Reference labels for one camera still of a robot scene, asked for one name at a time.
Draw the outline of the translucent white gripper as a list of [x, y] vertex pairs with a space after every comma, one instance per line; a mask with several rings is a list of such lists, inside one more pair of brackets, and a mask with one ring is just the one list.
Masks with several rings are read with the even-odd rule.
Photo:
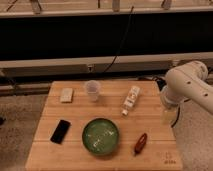
[[165, 125], [172, 125], [177, 117], [176, 107], [166, 107], [162, 109], [162, 123]]

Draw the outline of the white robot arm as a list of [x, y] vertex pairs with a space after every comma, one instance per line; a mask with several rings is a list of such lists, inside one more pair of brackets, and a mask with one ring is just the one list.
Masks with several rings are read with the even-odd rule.
[[200, 61], [176, 66], [166, 73], [166, 85], [160, 92], [164, 124], [172, 125], [175, 122], [178, 108], [185, 98], [196, 102], [213, 115], [213, 86], [205, 82], [207, 77], [207, 66]]

